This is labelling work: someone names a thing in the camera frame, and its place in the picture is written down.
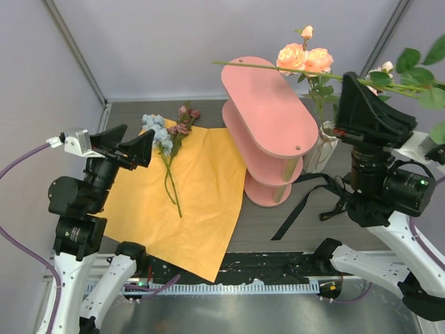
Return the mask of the pink rose stem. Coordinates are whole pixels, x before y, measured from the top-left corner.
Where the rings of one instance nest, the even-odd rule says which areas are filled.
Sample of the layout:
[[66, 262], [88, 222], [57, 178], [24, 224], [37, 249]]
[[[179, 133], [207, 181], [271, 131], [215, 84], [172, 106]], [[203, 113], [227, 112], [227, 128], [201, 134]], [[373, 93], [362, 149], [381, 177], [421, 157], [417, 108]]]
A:
[[[393, 74], [392, 74], [393, 70], [394, 70], [394, 65], [393, 65], [393, 63], [392, 63], [391, 61], [386, 61], [386, 62], [383, 63], [381, 66], [379, 66], [379, 67], [377, 67], [377, 68], [375, 68], [375, 69], [369, 70], [368, 73], [367, 73], [367, 75], [366, 75], [364, 78], [365, 78], [366, 80], [370, 81], [370, 80], [371, 80], [371, 73], [373, 73], [373, 72], [382, 72], [382, 73], [387, 74], [387, 75], [389, 76], [389, 78], [391, 79], [391, 82], [393, 83], [393, 82], [394, 82], [394, 76], [393, 76]], [[370, 91], [372, 91], [374, 95], [377, 95], [377, 96], [378, 96], [378, 95], [383, 94], [383, 91], [382, 91], [382, 90], [379, 90], [379, 89], [374, 88], [374, 87], [372, 87], [372, 86], [367, 86], [367, 88], [368, 88]]]

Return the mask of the small pink flower stem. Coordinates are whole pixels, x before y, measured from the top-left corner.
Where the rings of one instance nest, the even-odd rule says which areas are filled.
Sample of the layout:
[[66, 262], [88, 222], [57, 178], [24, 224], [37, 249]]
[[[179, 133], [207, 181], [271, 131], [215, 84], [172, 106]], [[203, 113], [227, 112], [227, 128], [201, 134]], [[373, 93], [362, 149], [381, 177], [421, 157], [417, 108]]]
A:
[[[372, 86], [383, 93], [403, 95], [417, 100], [419, 105], [427, 109], [444, 109], [444, 82], [435, 78], [434, 74], [428, 69], [430, 66], [444, 61], [444, 36], [441, 35], [433, 42], [425, 56], [413, 48], [405, 48], [394, 65], [392, 72], [394, 82], [391, 82], [389, 76], [382, 72], [371, 73], [371, 80], [359, 78], [358, 81], [367, 86]], [[274, 65], [255, 65], [252, 61], [213, 61], [215, 65], [238, 66], [261, 68], [265, 70], [276, 70], [280, 72], [282, 67]], [[331, 80], [343, 81], [343, 76], [339, 74], [327, 74]], [[383, 94], [378, 95], [382, 101], [386, 102], [389, 98]]]

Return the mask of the blue flower stem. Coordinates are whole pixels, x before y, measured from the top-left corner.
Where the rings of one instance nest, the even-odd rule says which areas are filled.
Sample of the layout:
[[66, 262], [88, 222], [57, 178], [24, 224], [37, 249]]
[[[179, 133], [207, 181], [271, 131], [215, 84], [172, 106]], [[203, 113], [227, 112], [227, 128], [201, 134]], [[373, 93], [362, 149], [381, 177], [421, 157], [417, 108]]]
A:
[[172, 204], [177, 207], [178, 215], [181, 218], [183, 215], [179, 196], [171, 171], [172, 161], [177, 153], [175, 151], [177, 148], [177, 144], [175, 143], [177, 139], [176, 127], [167, 128], [165, 126], [165, 119], [160, 115], [144, 114], [142, 116], [142, 129], [145, 132], [149, 130], [154, 132], [152, 148], [158, 151], [165, 166], [164, 188]]

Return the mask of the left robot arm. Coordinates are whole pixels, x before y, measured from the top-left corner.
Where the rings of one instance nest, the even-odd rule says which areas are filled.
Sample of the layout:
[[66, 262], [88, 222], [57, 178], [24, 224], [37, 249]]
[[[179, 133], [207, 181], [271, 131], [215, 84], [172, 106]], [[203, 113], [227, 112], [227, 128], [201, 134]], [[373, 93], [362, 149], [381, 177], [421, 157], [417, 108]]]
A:
[[123, 284], [131, 276], [147, 272], [146, 249], [125, 241], [115, 252], [105, 276], [88, 298], [83, 298], [88, 276], [99, 252], [106, 218], [104, 206], [118, 171], [149, 166], [155, 132], [148, 130], [124, 142], [125, 124], [90, 135], [73, 128], [48, 139], [52, 148], [63, 146], [70, 154], [86, 159], [84, 177], [63, 176], [48, 190], [50, 213], [59, 217], [53, 250], [53, 290], [39, 333], [98, 333], [104, 315]]

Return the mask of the orange flower bouquet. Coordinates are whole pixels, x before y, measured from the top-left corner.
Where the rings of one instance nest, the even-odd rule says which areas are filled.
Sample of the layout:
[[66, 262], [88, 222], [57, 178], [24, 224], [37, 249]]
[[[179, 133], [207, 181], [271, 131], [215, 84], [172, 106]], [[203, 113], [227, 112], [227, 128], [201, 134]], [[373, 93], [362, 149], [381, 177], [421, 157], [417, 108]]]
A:
[[105, 236], [144, 245], [161, 260], [213, 282], [241, 211], [245, 164], [225, 128], [193, 127], [171, 166], [120, 169], [103, 212]]

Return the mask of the mauve flower stem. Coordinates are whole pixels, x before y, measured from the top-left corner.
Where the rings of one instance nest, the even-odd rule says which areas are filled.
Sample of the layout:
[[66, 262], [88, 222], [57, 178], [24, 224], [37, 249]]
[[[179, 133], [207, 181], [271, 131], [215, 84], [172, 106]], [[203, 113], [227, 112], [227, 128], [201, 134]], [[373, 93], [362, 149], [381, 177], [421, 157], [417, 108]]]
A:
[[177, 124], [167, 129], [167, 132], [172, 140], [172, 149], [170, 150], [170, 153], [168, 153], [167, 148], [161, 148], [160, 151], [163, 163], [166, 167], [164, 187], [172, 204], [176, 206], [179, 205], [179, 200], [172, 177], [171, 165], [173, 163], [173, 159], [178, 155], [179, 150], [182, 147], [183, 140], [191, 134], [191, 127], [195, 121], [200, 118], [200, 116], [200, 111], [194, 109], [191, 106], [190, 101], [185, 101], [184, 105], [179, 108], [179, 119]]

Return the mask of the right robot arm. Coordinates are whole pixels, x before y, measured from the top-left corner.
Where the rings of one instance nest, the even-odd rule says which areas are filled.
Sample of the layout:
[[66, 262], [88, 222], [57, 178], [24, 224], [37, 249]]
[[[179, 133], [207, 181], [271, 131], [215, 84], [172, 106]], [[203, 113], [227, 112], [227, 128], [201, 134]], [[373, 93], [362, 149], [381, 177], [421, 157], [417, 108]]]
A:
[[334, 239], [317, 248], [314, 266], [359, 276], [395, 294], [417, 316], [444, 319], [444, 256], [415, 226], [438, 181], [428, 169], [444, 165], [444, 144], [416, 130], [413, 116], [397, 111], [354, 72], [343, 76], [334, 134], [352, 146], [346, 197], [348, 217], [383, 241], [398, 264], [378, 260]]

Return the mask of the orange rose stem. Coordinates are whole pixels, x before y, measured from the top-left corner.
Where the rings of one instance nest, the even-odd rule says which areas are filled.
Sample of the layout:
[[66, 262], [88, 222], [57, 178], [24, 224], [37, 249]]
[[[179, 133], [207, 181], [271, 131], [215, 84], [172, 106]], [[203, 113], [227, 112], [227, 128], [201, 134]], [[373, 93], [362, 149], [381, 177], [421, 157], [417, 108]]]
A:
[[321, 124], [325, 122], [324, 105], [335, 101], [334, 88], [329, 84], [331, 80], [327, 74], [331, 74], [331, 65], [334, 60], [326, 48], [308, 49], [308, 42], [313, 38], [314, 28], [306, 25], [303, 29], [296, 31], [302, 38], [301, 43], [285, 45], [278, 53], [275, 65], [282, 67], [283, 75], [291, 76], [297, 74], [295, 70], [307, 72], [300, 73], [298, 81], [307, 81], [309, 84], [308, 96], [315, 104], [315, 110]]

